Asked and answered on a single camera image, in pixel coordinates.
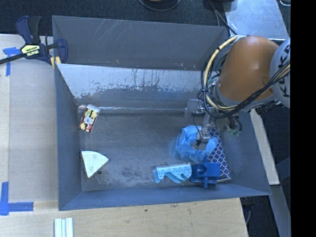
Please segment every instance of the yellow cable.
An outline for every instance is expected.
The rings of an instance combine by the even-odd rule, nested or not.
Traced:
[[[208,78],[208,73],[209,73],[209,69],[216,57],[216,55],[226,46],[228,45],[229,43],[233,42],[235,39],[237,39],[237,36],[234,36],[234,37],[231,37],[230,39],[228,39],[227,41],[225,41],[223,44],[221,44],[216,50],[215,52],[212,54],[211,58],[209,59],[208,63],[207,63],[207,66],[206,66],[206,69],[205,69],[205,74],[204,74],[204,78],[203,78],[203,81],[204,81],[204,86],[206,86],[207,84],[207,78]],[[218,105],[216,105],[210,98],[208,95],[206,95],[206,100],[208,101],[208,103],[219,109],[219,110],[229,110],[229,109],[233,109],[236,107],[236,105],[234,106],[230,106],[230,107],[220,107]]]

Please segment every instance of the white triangular object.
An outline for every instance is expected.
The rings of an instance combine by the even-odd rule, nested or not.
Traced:
[[[82,151],[81,157],[87,178],[93,176],[109,159],[104,155],[94,151]]]

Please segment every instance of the gray bin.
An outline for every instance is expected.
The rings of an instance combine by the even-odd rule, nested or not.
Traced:
[[[221,135],[229,182],[208,189],[167,177],[155,183],[155,166],[184,162],[172,149],[181,128],[194,124],[187,100],[196,98],[200,70],[228,38],[225,28],[55,16],[53,30],[69,46],[67,64],[55,68],[60,210],[271,193],[248,113],[240,115],[238,137]],[[91,133],[79,129],[87,104],[101,107]],[[89,181],[83,150],[110,159]]]

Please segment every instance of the blue tape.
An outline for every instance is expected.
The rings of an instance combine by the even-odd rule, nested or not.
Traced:
[[[7,216],[10,212],[21,212],[21,211],[33,211],[33,202],[19,202],[9,203],[9,182],[2,183],[1,188],[1,200],[0,200],[0,215]]]
[[[8,188],[9,182],[2,183],[0,198],[0,215],[2,216],[9,215]]]
[[[17,54],[20,54],[21,51],[20,49],[16,48],[16,47],[9,47],[9,48],[5,48],[4,50],[4,53],[10,57],[11,55],[17,55]],[[6,64],[6,73],[5,73],[5,76],[9,76],[11,74],[11,63],[8,62]]]

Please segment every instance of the black floor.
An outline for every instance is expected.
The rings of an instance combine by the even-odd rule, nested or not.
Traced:
[[[147,0],[141,1],[154,9],[168,9],[176,5],[178,0],[155,4]],[[52,15],[215,26],[218,22],[214,8],[225,18],[223,3],[224,1],[218,0],[181,0],[172,10],[154,11],[147,9],[137,0],[0,0],[0,33],[16,34],[15,22],[25,15],[42,17],[39,26],[41,36],[52,36]],[[291,36],[291,7],[283,6],[279,2],[278,4]],[[278,164],[290,156],[290,111],[287,108],[277,108],[263,114],[262,118],[275,162]],[[290,178],[283,180],[282,187],[290,210]],[[269,198],[254,197],[251,202],[249,236],[277,237]]]

